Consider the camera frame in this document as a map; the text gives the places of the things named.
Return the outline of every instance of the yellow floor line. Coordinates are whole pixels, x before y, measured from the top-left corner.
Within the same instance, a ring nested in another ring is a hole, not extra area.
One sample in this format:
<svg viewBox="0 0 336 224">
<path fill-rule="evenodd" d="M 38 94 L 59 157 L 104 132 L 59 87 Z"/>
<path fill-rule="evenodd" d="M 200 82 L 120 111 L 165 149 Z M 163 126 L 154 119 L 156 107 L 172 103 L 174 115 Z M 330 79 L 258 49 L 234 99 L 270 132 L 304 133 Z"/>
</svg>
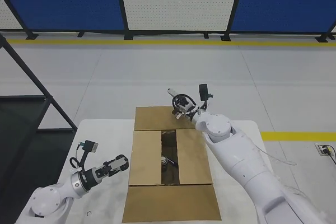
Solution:
<svg viewBox="0 0 336 224">
<path fill-rule="evenodd" d="M 204 41 L 204 40 L 16 40 L 8 39 L 10 44 L 77 44 L 77 45 L 231 45 L 231 46 L 294 46 L 294 47 L 336 47 L 336 42 L 262 42 L 262 41 Z"/>
<path fill-rule="evenodd" d="M 336 132 L 261 132 L 266 142 L 336 142 Z"/>
</svg>

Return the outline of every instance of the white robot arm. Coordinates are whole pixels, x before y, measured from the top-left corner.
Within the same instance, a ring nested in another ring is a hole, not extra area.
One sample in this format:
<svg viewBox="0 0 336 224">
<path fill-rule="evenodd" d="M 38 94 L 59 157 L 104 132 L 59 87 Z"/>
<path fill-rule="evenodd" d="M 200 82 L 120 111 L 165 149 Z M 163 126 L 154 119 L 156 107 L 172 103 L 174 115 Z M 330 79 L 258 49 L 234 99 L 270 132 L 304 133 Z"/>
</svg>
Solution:
<svg viewBox="0 0 336 224">
<path fill-rule="evenodd" d="M 198 107 L 185 94 L 173 96 L 173 114 L 184 115 L 203 132 L 206 144 L 211 149 L 224 170 L 232 176 L 248 193 L 253 201 L 260 224 L 302 224 L 327 223 L 323 215 L 304 197 L 295 194 L 282 185 L 264 163 L 259 148 L 251 139 L 227 117 L 206 111 L 208 94 L 206 84 L 199 85 Z"/>
<path fill-rule="evenodd" d="M 37 188 L 22 210 L 17 224 L 64 224 L 71 210 L 74 199 L 82 198 L 91 188 L 100 184 L 102 179 L 113 176 L 120 171 L 128 169 L 128 159 L 119 155 L 115 159 L 104 162 L 98 168 L 91 168 L 85 171 L 84 163 L 89 152 L 95 152 L 98 144 L 91 141 L 80 143 L 77 147 L 83 146 L 85 151 L 80 162 L 76 161 L 78 167 L 65 183 L 58 183 L 44 188 Z"/>
</svg>

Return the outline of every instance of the cardboard box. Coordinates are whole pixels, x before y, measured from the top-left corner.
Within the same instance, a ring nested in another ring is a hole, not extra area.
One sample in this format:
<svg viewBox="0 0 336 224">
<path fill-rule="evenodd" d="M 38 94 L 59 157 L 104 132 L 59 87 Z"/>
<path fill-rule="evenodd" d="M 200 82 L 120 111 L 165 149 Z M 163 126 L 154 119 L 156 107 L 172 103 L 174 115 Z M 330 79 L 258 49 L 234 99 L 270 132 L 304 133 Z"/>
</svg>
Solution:
<svg viewBox="0 0 336 224">
<path fill-rule="evenodd" d="M 136 108 L 122 222 L 221 220 L 202 134 L 171 112 Z M 179 167 L 163 170 L 162 155 Z"/>
</svg>

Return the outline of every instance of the gray floor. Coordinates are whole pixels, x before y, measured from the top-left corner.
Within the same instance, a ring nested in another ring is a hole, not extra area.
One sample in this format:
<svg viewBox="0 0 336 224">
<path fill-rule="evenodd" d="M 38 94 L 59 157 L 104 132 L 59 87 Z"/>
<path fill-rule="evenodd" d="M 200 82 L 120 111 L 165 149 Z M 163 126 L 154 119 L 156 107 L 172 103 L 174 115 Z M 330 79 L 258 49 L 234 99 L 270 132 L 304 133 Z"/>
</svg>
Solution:
<svg viewBox="0 0 336 224">
<path fill-rule="evenodd" d="M 14 45 L 79 124 L 133 119 L 136 106 L 170 105 L 168 88 L 198 99 L 207 83 L 212 113 L 254 120 L 261 131 L 336 132 L 336 48 L 175 45 Z M 0 95 L 39 94 L 0 51 Z M 41 127 L 67 127 L 50 108 Z M 336 149 L 336 142 L 328 142 Z M 281 181 L 303 190 L 336 223 L 336 168 L 314 142 L 266 142 Z"/>
</svg>

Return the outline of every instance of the table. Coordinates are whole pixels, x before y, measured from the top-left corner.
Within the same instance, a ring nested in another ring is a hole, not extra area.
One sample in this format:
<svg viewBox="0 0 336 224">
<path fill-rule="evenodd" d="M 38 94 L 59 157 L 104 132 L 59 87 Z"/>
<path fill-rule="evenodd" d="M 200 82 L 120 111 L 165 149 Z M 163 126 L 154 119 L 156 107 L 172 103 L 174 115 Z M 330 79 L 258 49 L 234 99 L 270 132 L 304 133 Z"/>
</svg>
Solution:
<svg viewBox="0 0 336 224">
<path fill-rule="evenodd" d="M 234 123 L 259 148 L 266 151 L 255 122 L 242 120 L 234 121 Z M 134 120 L 83 120 L 71 145 L 59 182 L 65 182 L 71 174 L 69 158 L 74 157 L 78 142 L 91 140 L 99 144 L 95 153 L 88 154 L 85 162 L 86 170 L 99 167 L 103 162 L 112 160 L 119 154 L 124 154 L 130 160 L 133 129 Z M 257 223 L 255 207 L 248 194 L 238 182 L 223 170 L 213 153 L 210 150 L 207 152 L 222 221 L 176 221 L 174 224 Z M 83 150 L 79 150 L 77 158 L 81 158 L 82 154 Z M 267 166 L 272 170 L 267 155 L 262 153 L 262 156 Z M 121 223 L 127 197 L 128 176 L 129 170 L 126 170 L 110 178 L 105 178 L 101 184 L 92 188 L 81 199 L 75 199 L 66 223 Z"/>
</svg>

